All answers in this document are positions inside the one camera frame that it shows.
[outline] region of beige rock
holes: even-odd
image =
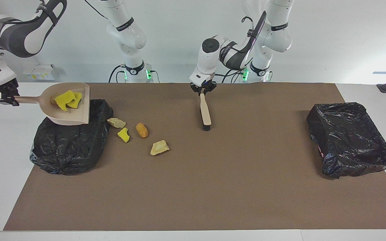
[[[159,142],[153,143],[153,148],[151,149],[150,154],[156,156],[157,154],[163,153],[165,151],[169,151],[169,146],[165,140],[161,140]]]
[[[126,122],[123,122],[121,119],[117,119],[114,117],[107,119],[107,122],[115,128],[124,128],[124,126],[126,125]]]

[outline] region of yellow sponge piece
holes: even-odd
[[[73,92],[73,93],[74,93],[75,99],[66,105],[71,107],[71,108],[76,109],[76,108],[78,108],[78,103],[80,102],[81,98],[83,98],[83,96],[80,92]]]
[[[127,134],[127,131],[127,128],[123,128],[117,133],[117,136],[119,136],[124,141],[124,143],[127,143],[130,139],[130,136]]]
[[[65,93],[55,98],[56,104],[58,104],[58,107],[61,108],[63,111],[68,111],[68,109],[66,108],[66,104],[73,100],[75,100],[75,95],[72,90],[66,91]]]

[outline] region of food scrap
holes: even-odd
[[[126,125],[126,122],[123,122],[121,119],[118,118],[110,118],[107,119],[107,122],[110,123],[114,128],[124,128]]]
[[[146,138],[148,136],[148,130],[143,123],[138,123],[135,128],[141,138]]]
[[[165,140],[161,140],[159,142],[153,143],[153,148],[151,149],[150,154],[156,156],[157,154],[163,153],[165,151],[169,151],[169,146]]]
[[[75,99],[66,105],[76,109],[78,108],[78,103],[80,102],[81,98],[83,98],[83,95],[80,92],[73,92],[73,93],[74,93]]]
[[[127,134],[127,131],[127,128],[123,128],[117,133],[117,136],[119,136],[124,141],[124,143],[127,143],[130,139],[130,136]]]
[[[50,97],[50,102],[53,105],[57,105],[63,111],[68,111],[66,106],[71,108],[78,108],[78,103],[82,98],[82,94],[80,92],[73,92],[72,90],[66,91],[63,94],[56,94]]]

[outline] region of dustpan handle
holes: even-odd
[[[38,104],[38,96],[14,96],[14,99],[21,104]]]

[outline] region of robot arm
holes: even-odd
[[[31,20],[21,21],[0,13],[0,49],[27,58],[36,55],[66,9],[66,0],[41,0]],[[15,73],[0,59],[0,103],[17,106]]]
[[[254,29],[248,31],[242,44],[230,41],[220,35],[206,39],[199,49],[198,64],[190,76],[191,87],[195,92],[208,92],[216,87],[212,82],[218,60],[230,70],[242,70],[248,64],[248,56],[254,46],[266,20],[266,11],[262,13]]]
[[[250,69],[262,78],[268,71],[272,61],[272,51],[283,53],[292,44],[288,31],[288,17],[293,7],[294,0],[246,0],[242,2],[242,8],[247,16],[253,20],[258,19],[258,9],[266,9],[268,20],[262,33],[257,38],[254,46],[254,59]]]
[[[118,44],[123,54],[127,79],[145,82],[147,64],[142,59],[140,49],[147,43],[147,37],[125,8],[124,0],[101,0],[101,2],[109,20],[107,32]]]

